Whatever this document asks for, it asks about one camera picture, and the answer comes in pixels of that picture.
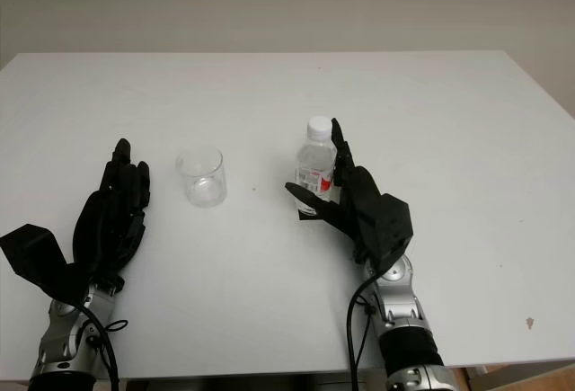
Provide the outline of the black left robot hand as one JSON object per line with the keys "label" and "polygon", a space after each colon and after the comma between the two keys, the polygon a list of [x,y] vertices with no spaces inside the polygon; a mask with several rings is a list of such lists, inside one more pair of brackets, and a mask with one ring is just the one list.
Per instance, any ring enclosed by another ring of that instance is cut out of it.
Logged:
{"label": "black left robot hand", "polygon": [[74,262],[87,271],[91,281],[113,292],[123,289],[120,272],[140,246],[150,201],[149,166],[144,161],[132,164],[130,151],[130,143],[120,139],[73,234]]}

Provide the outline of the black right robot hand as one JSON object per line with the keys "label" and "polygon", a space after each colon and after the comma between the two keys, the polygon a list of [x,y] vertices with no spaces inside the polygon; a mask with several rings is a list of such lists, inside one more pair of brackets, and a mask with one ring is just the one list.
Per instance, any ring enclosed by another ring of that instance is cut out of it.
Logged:
{"label": "black right robot hand", "polygon": [[369,171],[355,165],[337,119],[312,117],[297,156],[296,179],[285,184],[301,220],[322,220],[353,243],[353,260],[377,265],[382,247],[367,208],[381,193]]}

